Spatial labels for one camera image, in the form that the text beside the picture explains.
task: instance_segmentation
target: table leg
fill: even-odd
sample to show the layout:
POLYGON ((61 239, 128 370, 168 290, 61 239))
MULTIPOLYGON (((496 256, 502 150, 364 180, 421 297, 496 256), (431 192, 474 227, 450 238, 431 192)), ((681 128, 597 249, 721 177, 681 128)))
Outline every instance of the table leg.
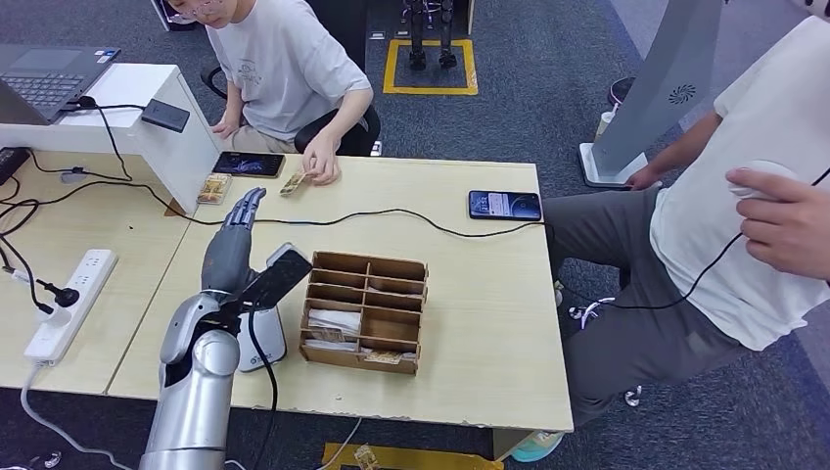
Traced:
POLYGON ((493 428, 493 458, 500 462, 509 457, 525 440, 530 439, 536 431, 527 429, 493 428))

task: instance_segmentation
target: robotic arm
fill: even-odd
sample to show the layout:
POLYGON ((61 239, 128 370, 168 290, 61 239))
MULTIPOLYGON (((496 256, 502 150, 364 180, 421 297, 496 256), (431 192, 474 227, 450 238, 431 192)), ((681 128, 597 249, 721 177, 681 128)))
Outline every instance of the robotic arm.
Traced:
POLYGON ((264 195, 255 188, 228 213, 207 246, 202 291, 170 319, 161 344, 159 404, 140 470, 224 468, 239 315, 258 277, 249 267, 251 230, 264 195))

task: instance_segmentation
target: wooden organizer box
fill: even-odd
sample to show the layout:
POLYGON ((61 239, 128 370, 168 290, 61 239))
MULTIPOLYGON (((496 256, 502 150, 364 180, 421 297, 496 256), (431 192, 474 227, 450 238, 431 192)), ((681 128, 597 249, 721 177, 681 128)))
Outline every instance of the wooden organizer box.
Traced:
POLYGON ((427 266, 418 261, 315 252, 300 323, 306 360, 415 374, 421 357, 421 314, 427 299, 427 266), (359 334, 343 336, 308 326, 313 308, 360 313, 359 334), (319 349, 307 339, 356 343, 356 351, 319 349), (372 353, 361 352, 368 348, 372 353))

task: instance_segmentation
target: power strip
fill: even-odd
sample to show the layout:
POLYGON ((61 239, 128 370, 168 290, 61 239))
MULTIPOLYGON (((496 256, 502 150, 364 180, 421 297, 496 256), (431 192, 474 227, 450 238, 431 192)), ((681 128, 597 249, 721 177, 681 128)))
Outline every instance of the power strip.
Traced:
MULTIPOLYGON (((75 273, 67 282, 67 287, 73 288, 80 294, 74 305, 65 308, 70 315, 69 321, 58 322, 47 319, 41 323, 26 348, 24 353, 26 357, 46 361, 50 365, 55 365, 64 357, 117 261, 118 257, 110 250, 86 252, 75 273)), ((50 304, 50 306, 55 309, 56 313, 58 312, 57 305, 50 304)))

